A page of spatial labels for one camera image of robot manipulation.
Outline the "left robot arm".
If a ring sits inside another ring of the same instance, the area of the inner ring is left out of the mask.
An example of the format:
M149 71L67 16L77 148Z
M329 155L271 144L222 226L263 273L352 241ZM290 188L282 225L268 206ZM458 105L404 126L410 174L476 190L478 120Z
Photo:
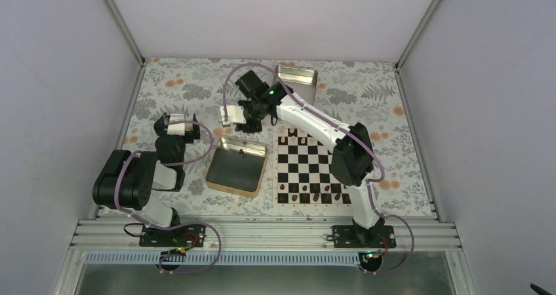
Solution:
M164 113L153 130L155 151L112 151L93 185L92 198L99 206L124 212L145 227L155 228L157 238L172 246L182 238L180 217L152 192L181 190L186 146L200 139L201 126L196 116L187 121L183 114Z

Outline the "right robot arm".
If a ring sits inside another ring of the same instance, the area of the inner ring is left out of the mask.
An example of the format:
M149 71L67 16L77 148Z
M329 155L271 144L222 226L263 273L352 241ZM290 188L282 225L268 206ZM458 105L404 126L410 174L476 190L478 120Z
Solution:
M252 70L238 78L235 86L248 102L243 111L246 121L260 121L270 115L304 130L332 153L329 171L348 190L356 241L363 247L379 241L378 227L383 222L372 209L366 187L375 165L366 126L338 121L315 109L290 87L280 82L268 85Z

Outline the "gold tin tray with pieces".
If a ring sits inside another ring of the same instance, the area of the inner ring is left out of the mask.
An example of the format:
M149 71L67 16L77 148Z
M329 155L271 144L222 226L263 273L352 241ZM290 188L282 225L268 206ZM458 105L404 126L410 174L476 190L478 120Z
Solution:
M218 140L205 182L211 189L249 199L258 196L269 148L248 140L223 136Z

